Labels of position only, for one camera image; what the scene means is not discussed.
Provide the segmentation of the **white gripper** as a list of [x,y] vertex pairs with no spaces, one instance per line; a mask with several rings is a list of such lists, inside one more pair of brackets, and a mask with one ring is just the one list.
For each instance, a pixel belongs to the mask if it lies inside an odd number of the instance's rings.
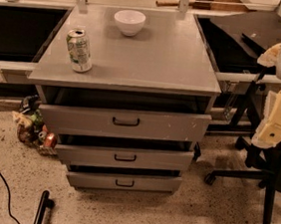
[[[270,47],[257,59],[257,63],[263,67],[274,67],[281,49],[281,43]],[[267,149],[275,147],[281,142],[281,91],[276,94],[270,91],[266,97],[264,118],[259,123],[251,141],[254,146]]]

